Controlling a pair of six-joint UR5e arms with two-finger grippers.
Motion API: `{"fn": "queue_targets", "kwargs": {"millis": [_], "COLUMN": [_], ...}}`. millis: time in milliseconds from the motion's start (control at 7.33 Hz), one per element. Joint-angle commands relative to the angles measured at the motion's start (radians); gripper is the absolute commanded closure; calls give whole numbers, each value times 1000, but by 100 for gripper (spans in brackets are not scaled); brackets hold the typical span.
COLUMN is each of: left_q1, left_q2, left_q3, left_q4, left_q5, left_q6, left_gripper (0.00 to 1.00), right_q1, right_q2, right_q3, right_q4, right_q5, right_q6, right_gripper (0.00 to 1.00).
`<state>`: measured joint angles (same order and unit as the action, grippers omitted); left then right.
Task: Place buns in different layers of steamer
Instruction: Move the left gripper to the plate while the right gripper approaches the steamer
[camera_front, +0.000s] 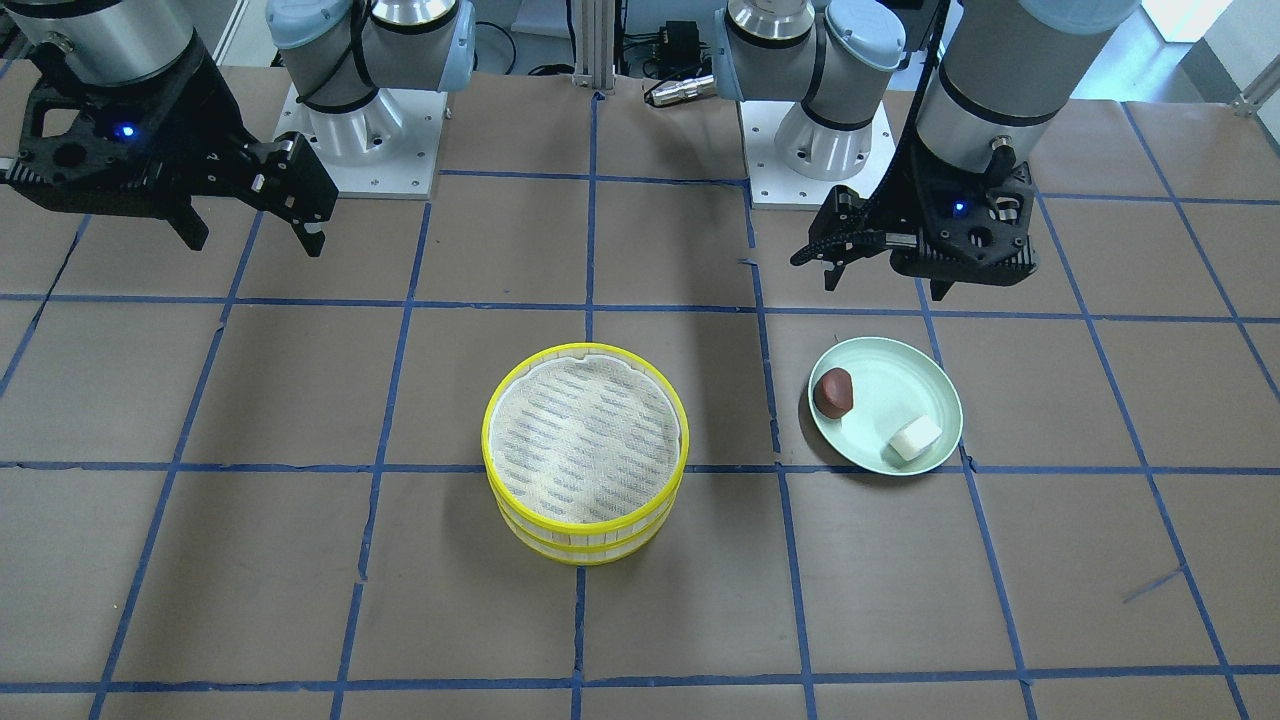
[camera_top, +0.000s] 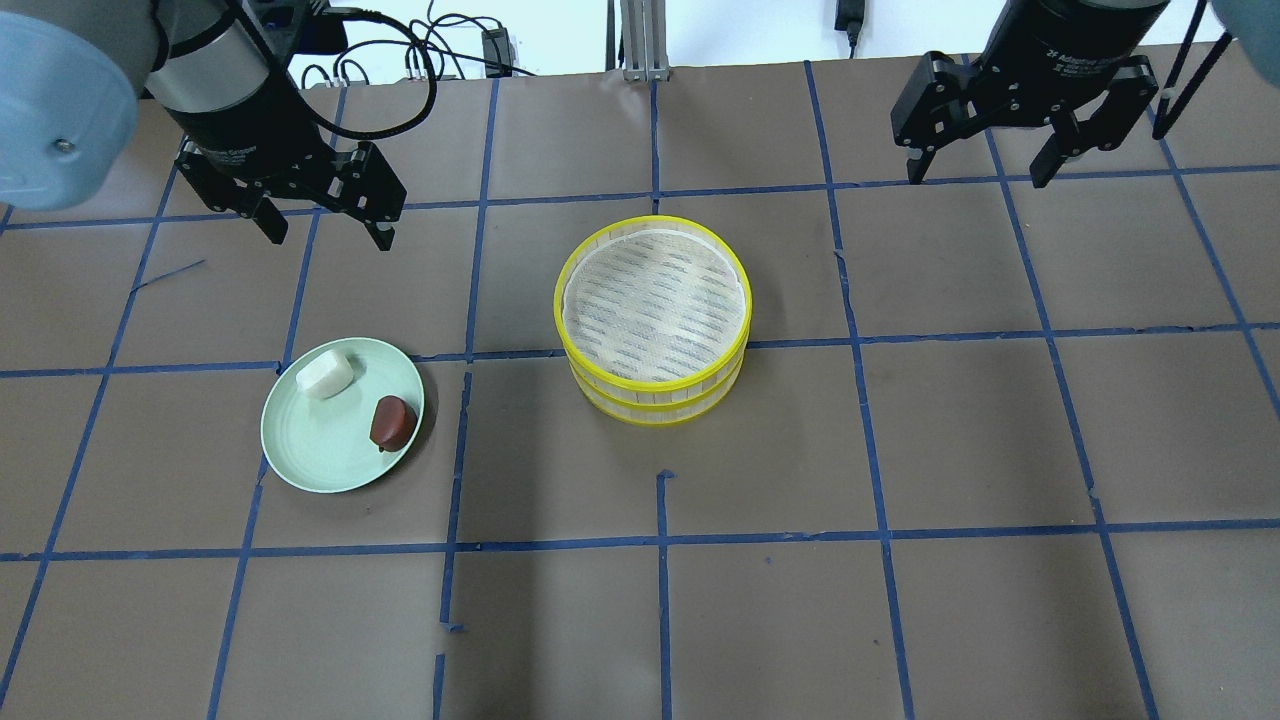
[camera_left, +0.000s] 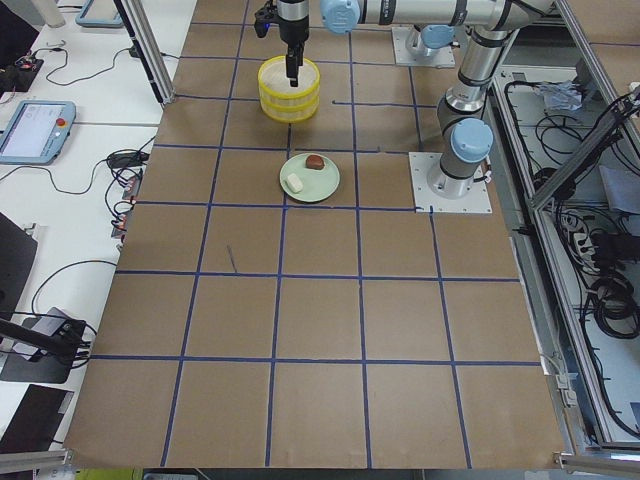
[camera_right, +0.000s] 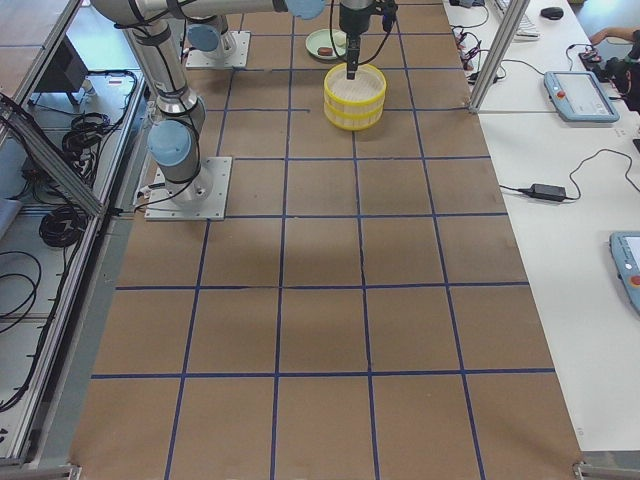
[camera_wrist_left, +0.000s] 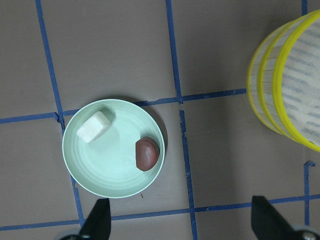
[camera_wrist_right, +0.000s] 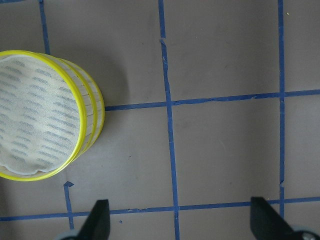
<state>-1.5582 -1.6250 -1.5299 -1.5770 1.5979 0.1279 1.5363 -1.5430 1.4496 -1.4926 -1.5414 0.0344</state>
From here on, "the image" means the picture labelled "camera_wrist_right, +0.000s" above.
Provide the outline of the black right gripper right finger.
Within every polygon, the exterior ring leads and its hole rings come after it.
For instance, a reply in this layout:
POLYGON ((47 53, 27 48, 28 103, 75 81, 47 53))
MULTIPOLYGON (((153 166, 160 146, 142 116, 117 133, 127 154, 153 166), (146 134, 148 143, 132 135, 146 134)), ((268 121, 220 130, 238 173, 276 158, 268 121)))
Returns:
POLYGON ((302 239, 263 197, 250 199, 250 230, 256 240, 302 239))

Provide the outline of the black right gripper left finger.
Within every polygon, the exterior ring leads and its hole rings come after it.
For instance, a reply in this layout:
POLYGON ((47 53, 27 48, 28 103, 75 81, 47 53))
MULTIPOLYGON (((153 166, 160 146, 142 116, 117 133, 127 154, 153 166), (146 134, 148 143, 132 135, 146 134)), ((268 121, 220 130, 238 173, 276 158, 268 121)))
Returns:
POLYGON ((97 200, 76 240, 107 240, 111 232, 110 207, 107 199, 97 200))

